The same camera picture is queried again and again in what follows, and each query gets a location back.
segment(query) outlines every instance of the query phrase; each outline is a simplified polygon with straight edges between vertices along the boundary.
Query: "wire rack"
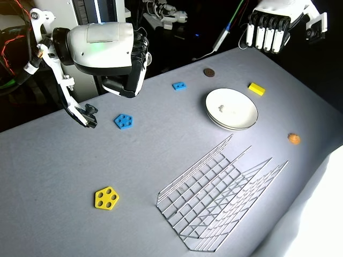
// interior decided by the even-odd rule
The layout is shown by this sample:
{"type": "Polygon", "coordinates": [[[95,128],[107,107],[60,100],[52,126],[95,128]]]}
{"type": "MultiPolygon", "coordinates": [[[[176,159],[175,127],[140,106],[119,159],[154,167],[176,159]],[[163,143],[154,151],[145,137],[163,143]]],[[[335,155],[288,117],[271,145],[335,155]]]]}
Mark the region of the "wire rack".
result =
{"type": "Polygon", "coordinates": [[[230,162],[222,151],[232,136],[158,194],[156,206],[190,250],[215,252],[288,163],[259,177],[272,158],[241,172],[234,164],[251,146],[230,162]]]}

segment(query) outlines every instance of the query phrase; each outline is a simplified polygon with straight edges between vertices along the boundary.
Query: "brown round object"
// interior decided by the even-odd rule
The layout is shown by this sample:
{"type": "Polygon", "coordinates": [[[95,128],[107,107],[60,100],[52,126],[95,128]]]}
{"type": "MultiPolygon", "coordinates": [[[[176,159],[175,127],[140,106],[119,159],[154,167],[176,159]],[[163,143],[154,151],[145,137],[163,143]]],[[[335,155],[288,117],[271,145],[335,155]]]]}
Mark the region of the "brown round object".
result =
{"type": "Polygon", "coordinates": [[[211,77],[214,77],[215,72],[212,69],[204,69],[204,74],[211,78],[211,77]]]}
{"type": "Polygon", "coordinates": [[[294,134],[294,133],[291,133],[288,135],[288,140],[294,145],[298,145],[301,142],[301,138],[297,134],[294,134]]]}

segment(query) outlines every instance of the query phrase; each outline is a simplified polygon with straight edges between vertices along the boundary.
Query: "blue connector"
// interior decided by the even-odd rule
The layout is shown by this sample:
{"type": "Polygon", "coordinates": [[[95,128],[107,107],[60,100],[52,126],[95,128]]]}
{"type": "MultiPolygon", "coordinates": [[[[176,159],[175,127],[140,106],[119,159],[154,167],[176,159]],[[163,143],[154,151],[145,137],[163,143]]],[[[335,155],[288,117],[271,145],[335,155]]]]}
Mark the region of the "blue connector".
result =
{"type": "Polygon", "coordinates": [[[114,123],[123,130],[133,126],[133,117],[126,114],[120,114],[115,118],[114,123]]]}
{"type": "Polygon", "coordinates": [[[183,82],[178,82],[178,83],[174,83],[173,84],[173,88],[178,91],[178,90],[181,90],[181,89],[185,89],[187,86],[185,83],[183,82]]]}

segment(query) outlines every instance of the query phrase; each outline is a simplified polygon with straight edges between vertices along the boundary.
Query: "table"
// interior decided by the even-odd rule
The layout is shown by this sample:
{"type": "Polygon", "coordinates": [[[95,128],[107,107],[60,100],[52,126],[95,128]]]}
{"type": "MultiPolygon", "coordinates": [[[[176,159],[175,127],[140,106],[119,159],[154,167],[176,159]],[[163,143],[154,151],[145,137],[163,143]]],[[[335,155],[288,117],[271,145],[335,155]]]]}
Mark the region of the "table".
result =
{"type": "Polygon", "coordinates": [[[106,94],[96,129],[64,111],[0,134],[0,256],[248,256],[273,228],[326,156],[343,143],[343,115],[255,49],[228,52],[144,82],[134,99],[106,94]],[[211,68],[215,77],[204,76],[211,68]],[[182,81],[187,89],[174,91],[182,81]],[[266,88],[249,91],[252,81],[266,88]],[[207,117],[204,99],[233,88],[257,106],[257,123],[229,132],[207,117]],[[119,130],[113,119],[133,116],[119,130]],[[297,133],[294,146],[287,135],[297,133]],[[216,253],[188,251],[155,206],[157,193],[231,133],[230,158],[252,146],[249,162],[289,165],[216,253]],[[112,186],[112,211],[94,193],[112,186]]]}

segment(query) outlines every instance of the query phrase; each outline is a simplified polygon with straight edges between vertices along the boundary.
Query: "white light strip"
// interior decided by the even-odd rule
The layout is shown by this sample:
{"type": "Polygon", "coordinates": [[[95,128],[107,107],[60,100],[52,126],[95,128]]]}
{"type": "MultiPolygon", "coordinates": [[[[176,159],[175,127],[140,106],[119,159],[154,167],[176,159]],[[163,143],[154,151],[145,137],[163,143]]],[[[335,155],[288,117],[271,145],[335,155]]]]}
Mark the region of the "white light strip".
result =
{"type": "Polygon", "coordinates": [[[98,23],[101,23],[98,0],[94,0],[94,5],[95,5],[96,18],[98,19],[98,23]]]}

